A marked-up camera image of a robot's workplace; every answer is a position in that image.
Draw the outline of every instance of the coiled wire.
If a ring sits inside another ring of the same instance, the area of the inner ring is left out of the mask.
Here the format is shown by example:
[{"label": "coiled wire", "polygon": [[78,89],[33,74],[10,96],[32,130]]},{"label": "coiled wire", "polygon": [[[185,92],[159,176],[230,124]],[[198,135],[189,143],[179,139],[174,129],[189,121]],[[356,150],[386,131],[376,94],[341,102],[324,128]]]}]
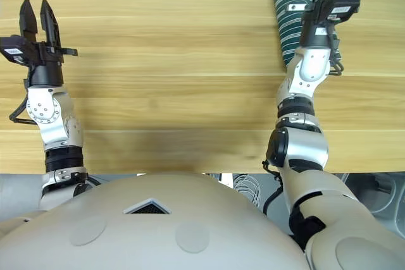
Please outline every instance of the coiled wire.
[{"label": "coiled wire", "polygon": [[248,174],[236,176],[234,189],[244,194],[256,207],[260,206],[260,185],[253,176]]}]

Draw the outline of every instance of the wooden table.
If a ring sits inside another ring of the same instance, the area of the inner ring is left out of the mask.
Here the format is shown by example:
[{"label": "wooden table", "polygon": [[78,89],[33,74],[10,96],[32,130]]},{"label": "wooden table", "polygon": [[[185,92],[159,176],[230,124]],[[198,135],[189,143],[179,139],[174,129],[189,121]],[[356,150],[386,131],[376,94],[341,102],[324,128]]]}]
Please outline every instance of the wooden table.
[{"label": "wooden table", "polygon": [[[19,33],[22,1],[0,0],[1,36]],[[263,172],[284,78],[273,0],[48,1],[79,51],[63,71],[91,173]],[[361,1],[338,27],[344,76],[316,92],[327,170],[402,171],[404,0]],[[0,173],[43,173],[38,130],[8,120],[26,68],[0,72]]]}]

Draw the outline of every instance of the gray floor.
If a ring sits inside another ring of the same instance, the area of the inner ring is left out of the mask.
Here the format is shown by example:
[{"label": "gray floor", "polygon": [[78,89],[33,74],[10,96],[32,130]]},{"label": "gray floor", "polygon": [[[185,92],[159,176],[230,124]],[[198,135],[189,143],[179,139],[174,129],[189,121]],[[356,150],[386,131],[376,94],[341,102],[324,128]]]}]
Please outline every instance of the gray floor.
[{"label": "gray floor", "polygon": [[[94,175],[101,183],[125,178],[133,175]],[[270,174],[255,174],[261,187],[261,205],[277,188],[278,182]],[[41,198],[40,175],[0,174],[0,221],[19,216],[38,209]],[[288,211],[284,197],[280,195],[269,206],[268,217],[286,233],[288,227]]]}]

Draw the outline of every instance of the vent grille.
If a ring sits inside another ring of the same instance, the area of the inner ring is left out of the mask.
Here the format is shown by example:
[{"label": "vent grille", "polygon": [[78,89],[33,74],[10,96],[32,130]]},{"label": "vent grille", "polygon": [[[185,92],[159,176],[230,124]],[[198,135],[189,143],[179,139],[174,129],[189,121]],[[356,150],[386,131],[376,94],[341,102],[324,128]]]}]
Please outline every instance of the vent grille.
[{"label": "vent grille", "polygon": [[171,210],[156,199],[147,199],[123,211],[124,214],[171,214]]},{"label": "vent grille", "polygon": [[160,209],[158,206],[150,203],[138,210],[135,210],[131,214],[167,214],[164,210]]}]

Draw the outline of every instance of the black cable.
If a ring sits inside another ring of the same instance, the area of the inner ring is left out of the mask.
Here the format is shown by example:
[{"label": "black cable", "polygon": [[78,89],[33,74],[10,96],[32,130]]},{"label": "black cable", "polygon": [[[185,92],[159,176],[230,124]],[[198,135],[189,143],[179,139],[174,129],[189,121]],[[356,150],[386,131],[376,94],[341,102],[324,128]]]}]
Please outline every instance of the black cable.
[{"label": "black cable", "polygon": [[281,193],[283,193],[283,181],[281,179],[281,175],[279,172],[276,171],[272,171],[268,168],[269,166],[269,162],[267,160],[262,162],[263,165],[263,169],[266,172],[269,172],[270,174],[272,174],[274,176],[274,179],[276,181],[278,181],[280,183],[280,186],[277,190],[275,190],[275,192],[273,194],[271,194],[265,201],[265,203],[263,204],[263,213],[267,216],[267,209],[268,206],[271,204],[271,202],[273,202],[273,200],[275,200]]},{"label": "black cable", "polygon": [[100,183],[98,180],[96,180],[95,178],[91,177],[90,175],[87,177],[87,180],[88,180],[89,182],[91,182],[91,183],[92,183],[93,185],[95,185],[95,186],[101,185],[101,183]]},{"label": "black cable", "polygon": [[331,59],[331,62],[332,62],[332,66],[334,68],[333,71],[329,72],[329,75],[331,75],[331,76],[341,76],[342,72],[344,71],[344,66],[336,58],[336,48],[333,45],[333,32],[332,32],[332,29],[333,29],[333,25],[331,25],[331,24],[326,25],[327,35],[328,35],[329,44],[330,44],[330,59]]},{"label": "black cable", "polygon": [[275,200],[281,193],[283,193],[283,186],[279,186],[277,188],[277,190],[271,194],[265,201],[265,203],[263,204],[263,213],[265,214],[265,216],[267,216],[267,209],[268,206],[271,204],[271,202],[273,202],[273,200]]}]

